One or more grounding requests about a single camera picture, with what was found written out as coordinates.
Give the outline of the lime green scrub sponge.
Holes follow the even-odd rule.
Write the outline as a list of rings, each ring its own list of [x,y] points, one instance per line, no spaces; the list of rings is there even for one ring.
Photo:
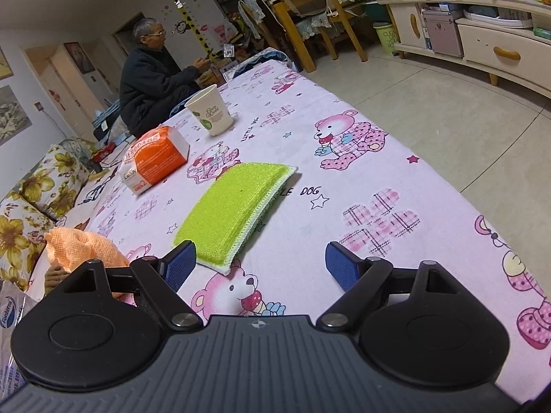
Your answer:
[[[232,262],[297,169],[240,163],[223,173],[177,229],[174,245],[192,242],[196,262],[227,276]]]

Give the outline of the orange towel cloth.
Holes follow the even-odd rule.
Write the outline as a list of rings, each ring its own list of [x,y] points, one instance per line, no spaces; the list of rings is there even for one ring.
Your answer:
[[[45,236],[46,254],[51,266],[63,266],[70,273],[88,260],[101,260],[105,267],[128,267],[129,260],[117,246],[99,234],[55,227]]]

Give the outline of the brown knitted hat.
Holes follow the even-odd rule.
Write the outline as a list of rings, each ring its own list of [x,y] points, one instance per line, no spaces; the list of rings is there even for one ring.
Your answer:
[[[44,277],[44,294],[47,296],[55,290],[68,276],[70,272],[63,266],[51,266]]]

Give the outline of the orange tissue pack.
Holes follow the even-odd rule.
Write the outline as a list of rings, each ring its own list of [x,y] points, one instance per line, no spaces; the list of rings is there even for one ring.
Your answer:
[[[124,154],[118,174],[138,196],[188,162],[190,144],[173,127],[160,126],[140,137]]]

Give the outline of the plastic wipes package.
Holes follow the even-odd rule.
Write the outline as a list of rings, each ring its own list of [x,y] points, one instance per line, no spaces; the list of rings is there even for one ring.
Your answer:
[[[0,296],[0,395],[5,400],[24,384],[11,351],[12,334],[37,302],[11,282],[1,282]]]

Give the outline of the white paper cup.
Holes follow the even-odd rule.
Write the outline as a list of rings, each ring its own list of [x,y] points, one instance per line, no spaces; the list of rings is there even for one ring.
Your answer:
[[[185,107],[211,137],[225,133],[235,123],[216,84],[195,93]]]

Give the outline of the seated person in black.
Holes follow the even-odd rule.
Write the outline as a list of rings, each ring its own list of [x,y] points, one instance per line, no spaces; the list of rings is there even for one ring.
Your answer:
[[[137,47],[128,55],[119,84],[119,109],[129,133],[140,138],[169,119],[182,101],[199,92],[197,80],[211,62],[206,58],[181,68],[166,47],[164,27],[153,18],[135,25]]]

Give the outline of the grey portrait picture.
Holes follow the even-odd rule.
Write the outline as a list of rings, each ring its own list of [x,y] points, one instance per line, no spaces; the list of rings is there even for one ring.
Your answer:
[[[0,88],[0,145],[32,126],[32,121],[9,86]]]

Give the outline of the green waste bin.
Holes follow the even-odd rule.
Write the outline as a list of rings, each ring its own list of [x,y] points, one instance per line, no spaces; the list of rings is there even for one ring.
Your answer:
[[[391,22],[376,21],[373,26],[384,53],[390,56],[398,54],[395,44],[400,40],[394,25]]]

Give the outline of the pink storage box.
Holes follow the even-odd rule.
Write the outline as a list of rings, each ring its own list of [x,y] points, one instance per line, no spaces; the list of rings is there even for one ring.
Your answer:
[[[463,17],[460,11],[442,12],[425,9],[422,17],[429,33],[433,51],[456,58],[463,57],[457,19]]]

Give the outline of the wooden chair with covers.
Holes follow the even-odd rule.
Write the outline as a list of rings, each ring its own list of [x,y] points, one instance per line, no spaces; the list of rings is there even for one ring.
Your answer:
[[[360,60],[368,60],[358,35],[352,27],[352,20],[362,15],[362,6],[371,0],[263,0],[282,25],[287,37],[298,55],[303,70],[316,70],[305,40],[320,35],[332,59],[338,54],[334,43],[339,38],[349,39]]]

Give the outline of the cream TV cabinet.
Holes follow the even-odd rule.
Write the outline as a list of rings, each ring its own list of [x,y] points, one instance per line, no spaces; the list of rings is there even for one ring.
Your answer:
[[[488,74],[493,86],[506,79],[548,98],[550,96],[550,40],[534,34],[533,29],[550,28],[550,6],[536,0],[377,0],[387,8],[398,32],[395,44],[400,55],[407,53],[455,63]],[[531,26],[510,27],[478,21],[473,15],[443,24],[455,34],[461,54],[439,52],[429,36],[427,16],[431,6],[462,9],[472,6],[501,9],[506,14],[527,14]]]

